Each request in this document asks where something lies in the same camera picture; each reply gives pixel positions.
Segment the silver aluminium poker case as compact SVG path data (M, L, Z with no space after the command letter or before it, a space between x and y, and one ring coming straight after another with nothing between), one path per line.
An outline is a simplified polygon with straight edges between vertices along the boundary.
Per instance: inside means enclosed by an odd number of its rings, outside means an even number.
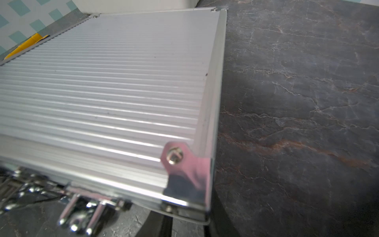
M62 197L93 236L126 204L219 237L215 154L228 8L96 13L1 63L1 212Z

